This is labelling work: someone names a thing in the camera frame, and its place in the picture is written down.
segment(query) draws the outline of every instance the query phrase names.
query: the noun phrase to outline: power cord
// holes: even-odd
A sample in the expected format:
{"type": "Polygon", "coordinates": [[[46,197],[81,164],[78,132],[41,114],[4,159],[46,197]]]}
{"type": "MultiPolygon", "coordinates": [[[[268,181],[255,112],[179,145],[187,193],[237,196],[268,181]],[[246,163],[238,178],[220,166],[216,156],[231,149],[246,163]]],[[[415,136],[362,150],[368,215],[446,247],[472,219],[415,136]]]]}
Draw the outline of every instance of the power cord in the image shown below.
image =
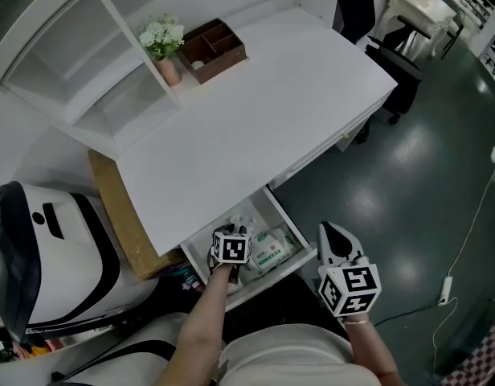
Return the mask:
{"type": "Polygon", "coordinates": [[[489,189],[490,183],[492,182],[494,175],[495,175],[495,164],[494,164],[494,170],[493,170],[492,174],[490,175],[489,182],[487,183],[487,186],[485,187],[485,191],[483,192],[483,195],[481,196],[480,204],[478,205],[478,210],[476,211],[476,215],[474,215],[474,217],[472,218],[471,227],[469,228],[467,235],[465,236],[465,240],[464,240],[464,243],[462,244],[462,247],[460,248],[460,251],[456,255],[455,260],[451,263],[451,267],[449,268],[448,274],[446,275],[446,277],[451,277],[451,271],[452,271],[453,267],[455,267],[455,264],[458,262],[460,255],[464,251],[465,244],[467,243],[467,240],[468,240],[471,232],[473,231],[474,224],[476,223],[476,218],[478,217],[478,214],[480,213],[481,205],[483,204],[483,200],[485,199],[485,196],[487,195],[487,190],[489,189]]]}
{"type": "Polygon", "coordinates": [[[405,312],[405,313],[397,314],[396,316],[390,316],[389,318],[385,318],[381,322],[376,323],[374,325],[374,327],[379,326],[379,325],[382,325],[383,323],[388,322],[389,320],[394,320],[395,318],[402,318],[403,316],[408,316],[409,314],[419,313],[419,312],[422,312],[424,310],[432,309],[433,307],[437,307],[437,306],[438,305],[435,303],[434,305],[420,307],[419,309],[415,309],[415,310],[412,310],[410,312],[405,312]]]}
{"type": "Polygon", "coordinates": [[[455,307],[453,307],[453,310],[451,310],[451,313],[446,316],[446,318],[442,321],[442,323],[435,329],[433,332],[432,336],[432,343],[433,343],[433,366],[432,366],[432,376],[435,375],[435,366],[437,364],[437,345],[435,344],[435,335],[437,334],[437,331],[442,327],[443,324],[445,324],[449,318],[451,318],[452,314],[455,313],[456,307],[458,306],[458,298],[452,298],[449,302],[447,302],[444,306],[448,305],[452,301],[455,301],[455,307]]]}
{"type": "MultiPolygon", "coordinates": [[[[489,189],[490,183],[492,182],[492,179],[494,178],[494,175],[495,175],[495,146],[493,147],[493,150],[492,150],[492,153],[491,153],[490,158],[491,158],[492,162],[494,163],[494,170],[493,170],[493,172],[492,172],[492,174],[490,176],[489,181],[487,182],[487,185],[485,186],[485,190],[483,192],[483,195],[481,196],[480,204],[478,205],[478,209],[476,211],[476,214],[472,218],[471,226],[470,226],[470,228],[469,228],[469,230],[467,232],[467,235],[465,236],[464,243],[462,244],[462,247],[460,248],[460,250],[456,254],[455,260],[451,263],[451,266],[449,267],[449,270],[448,270],[448,274],[444,278],[443,294],[444,294],[444,287],[446,286],[446,283],[447,283],[446,280],[448,280],[448,284],[447,284],[448,285],[448,288],[447,288],[447,296],[448,297],[449,297],[449,291],[451,289],[451,280],[452,280],[451,271],[452,271],[453,267],[455,267],[456,263],[458,262],[458,259],[460,259],[460,255],[464,251],[464,248],[465,248],[465,245],[467,244],[468,238],[471,235],[471,232],[473,231],[474,224],[476,223],[476,219],[477,219],[478,215],[480,214],[481,206],[483,205],[483,201],[485,199],[485,196],[487,195],[487,191],[489,189]]],[[[419,312],[422,312],[424,310],[432,309],[433,307],[446,306],[446,305],[448,305],[448,304],[450,304],[452,302],[455,302],[455,307],[453,307],[453,310],[451,311],[451,313],[448,314],[448,316],[440,323],[440,325],[433,332],[432,343],[433,343],[434,352],[433,352],[432,376],[434,376],[434,374],[435,374],[436,359],[437,359],[437,346],[436,346],[436,343],[435,343],[435,336],[436,336],[437,332],[439,331],[439,329],[455,313],[455,310],[458,307],[458,298],[452,298],[451,300],[449,300],[447,302],[442,302],[442,301],[443,301],[443,299],[441,299],[439,303],[436,303],[434,305],[421,307],[419,309],[415,309],[415,310],[412,310],[410,312],[401,313],[401,314],[397,314],[396,316],[391,316],[389,318],[385,318],[381,322],[378,322],[378,323],[376,323],[374,325],[374,327],[376,327],[376,326],[379,326],[379,325],[381,325],[381,324],[383,324],[385,322],[388,322],[390,320],[394,320],[394,319],[397,319],[397,318],[402,318],[403,316],[408,316],[409,314],[419,313],[419,312]]]]}

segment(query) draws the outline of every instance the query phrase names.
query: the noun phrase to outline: wristband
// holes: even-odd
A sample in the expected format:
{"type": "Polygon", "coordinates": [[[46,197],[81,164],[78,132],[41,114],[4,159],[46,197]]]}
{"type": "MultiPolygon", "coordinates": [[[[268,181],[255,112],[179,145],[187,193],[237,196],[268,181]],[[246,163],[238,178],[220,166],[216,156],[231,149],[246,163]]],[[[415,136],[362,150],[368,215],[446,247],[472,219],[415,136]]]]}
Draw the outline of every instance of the wristband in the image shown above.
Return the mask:
{"type": "Polygon", "coordinates": [[[349,322],[349,321],[346,321],[346,320],[343,320],[342,323],[344,323],[345,325],[363,325],[365,323],[369,323],[370,320],[358,320],[357,322],[349,322]]]}

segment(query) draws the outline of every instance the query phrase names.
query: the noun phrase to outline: table leg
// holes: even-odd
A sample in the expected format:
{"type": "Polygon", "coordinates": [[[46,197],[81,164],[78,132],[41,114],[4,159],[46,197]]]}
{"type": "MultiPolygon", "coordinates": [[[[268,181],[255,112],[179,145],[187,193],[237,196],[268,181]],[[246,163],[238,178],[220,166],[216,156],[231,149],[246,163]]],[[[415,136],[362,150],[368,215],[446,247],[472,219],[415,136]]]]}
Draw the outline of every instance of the table leg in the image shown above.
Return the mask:
{"type": "Polygon", "coordinates": [[[442,27],[436,32],[436,34],[432,37],[432,45],[431,45],[431,50],[430,54],[432,57],[436,56],[436,48],[439,45],[439,43],[444,40],[444,37],[448,35],[448,25],[442,25],[442,27]]]}
{"type": "Polygon", "coordinates": [[[387,11],[383,14],[381,20],[379,21],[378,30],[376,31],[376,39],[383,41],[385,35],[387,34],[389,22],[397,17],[398,13],[392,5],[389,5],[387,11]]]}

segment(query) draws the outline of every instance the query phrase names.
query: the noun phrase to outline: open drawer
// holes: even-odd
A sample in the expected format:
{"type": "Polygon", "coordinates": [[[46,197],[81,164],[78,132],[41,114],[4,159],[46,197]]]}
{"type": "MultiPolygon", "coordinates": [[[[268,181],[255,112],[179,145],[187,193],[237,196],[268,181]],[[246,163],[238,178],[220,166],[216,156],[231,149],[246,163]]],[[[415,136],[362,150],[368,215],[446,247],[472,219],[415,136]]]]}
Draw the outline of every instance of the open drawer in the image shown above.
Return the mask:
{"type": "Polygon", "coordinates": [[[269,229],[286,226],[295,237],[295,241],[301,249],[269,273],[244,284],[242,289],[229,294],[226,310],[231,310],[250,298],[255,297],[290,273],[298,270],[307,261],[317,255],[317,249],[310,247],[309,242],[303,237],[287,213],[285,213],[272,192],[267,187],[264,187],[181,244],[190,263],[205,283],[208,282],[209,277],[207,255],[212,244],[212,232],[219,226],[229,223],[233,215],[248,216],[255,219],[255,236],[269,229]]]}

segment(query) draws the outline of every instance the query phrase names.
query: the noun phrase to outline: black chair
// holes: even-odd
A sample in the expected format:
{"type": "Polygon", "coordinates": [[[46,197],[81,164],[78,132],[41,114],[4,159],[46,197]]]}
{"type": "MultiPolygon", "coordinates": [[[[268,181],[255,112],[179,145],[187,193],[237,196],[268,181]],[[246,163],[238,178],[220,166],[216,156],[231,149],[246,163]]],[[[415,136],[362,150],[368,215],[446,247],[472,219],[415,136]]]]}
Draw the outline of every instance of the black chair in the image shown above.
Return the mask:
{"type": "Polygon", "coordinates": [[[392,47],[394,49],[398,49],[398,47],[407,40],[412,33],[419,33],[423,35],[427,39],[431,39],[432,35],[427,31],[421,29],[419,26],[414,24],[410,19],[404,16],[398,16],[397,19],[404,25],[404,27],[392,31],[391,33],[387,33],[385,38],[383,39],[383,44],[385,47],[392,47]]]}
{"type": "MultiPolygon", "coordinates": [[[[376,23],[374,0],[338,0],[338,4],[344,22],[341,34],[355,44],[369,33],[376,23]]],[[[411,30],[414,26],[412,22],[407,22],[406,27],[411,30]]],[[[383,104],[383,108],[394,115],[389,120],[389,123],[394,125],[411,107],[423,75],[413,62],[395,50],[397,39],[392,39],[391,43],[370,39],[378,47],[367,46],[366,54],[398,83],[383,104]]],[[[363,143],[369,136],[369,131],[370,121],[367,121],[357,136],[357,142],[363,143]]]]}

